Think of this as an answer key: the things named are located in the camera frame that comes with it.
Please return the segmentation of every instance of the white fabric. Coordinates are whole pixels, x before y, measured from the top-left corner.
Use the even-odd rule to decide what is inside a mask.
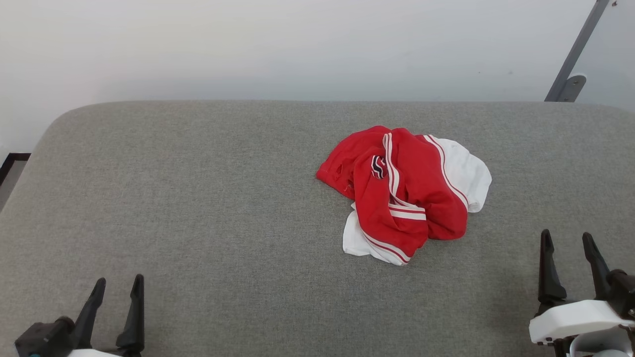
[[[485,198],[490,188],[491,174],[484,162],[456,141],[432,137],[434,140],[426,138],[435,146],[440,145],[439,153],[444,155],[445,164],[442,165],[444,175],[449,181],[451,188],[458,190],[455,192],[459,198],[467,198],[467,211],[476,213],[483,208]],[[344,253],[357,255],[372,255],[373,257],[396,266],[406,265],[401,259],[390,251],[381,249],[369,242],[367,235],[359,225],[359,218],[355,210],[355,203],[351,205],[353,212],[349,214],[344,226],[342,236],[342,248]]]

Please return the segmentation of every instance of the metal bar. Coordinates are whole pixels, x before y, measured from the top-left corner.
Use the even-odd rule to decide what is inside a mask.
[[[596,0],[596,3],[593,5],[593,9],[589,13],[587,20],[584,22],[582,29],[580,29],[580,33],[578,34],[578,38],[575,39],[573,43],[573,47],[571,47],[571,51],[566,56],[565,62],[562,64],[562,68],[560,68],[560,72],[556,76],[556,80],[551,85],[551,89],[549,93],[547,93],[547,97],[545,98],[545,102],[557,102],[560,97],[560,93],[562,93],[565,88],[566,80],[569,78],[571,71],[573,70],[573,66],[575,66],[575,62],[580,58],[580,54],[584,49],[584,46],[587,44],[587,41],[591,37],[593,33],[593,29],[598,24],[599,18],[602,17],[602,13],[606,9],[609,0]]]

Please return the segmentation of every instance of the red fabric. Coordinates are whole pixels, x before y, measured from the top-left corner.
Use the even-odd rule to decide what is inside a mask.
[[[409,258],[428,237],[465,234],[467,208],[444,178],[439,150],[407,129],[374,126],[341,141],[316,177],[355,200],[367,237]],[[403,213],[408,217],[395,217]]]

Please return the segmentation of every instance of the clothing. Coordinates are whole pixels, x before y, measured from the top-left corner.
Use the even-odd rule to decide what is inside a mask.
[[[316,177],[355,200],[344,252],[399,266],[428,238],[462,237],[491,183],[487,166],[459,143],[383,126],[341,141]]]

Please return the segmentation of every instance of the floor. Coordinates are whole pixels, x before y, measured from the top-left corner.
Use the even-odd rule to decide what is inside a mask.
[[[0,185],[0,211],[3,209],[6,200],[9,199],[9,195],[11,194],[11,191],[13,191],[15,184],[18,182],[20,174],[22,173],[22,170],[24,170],[24,166],[26,164],[26,161],[14,162],[9,174],[7,174],[4,182]]]

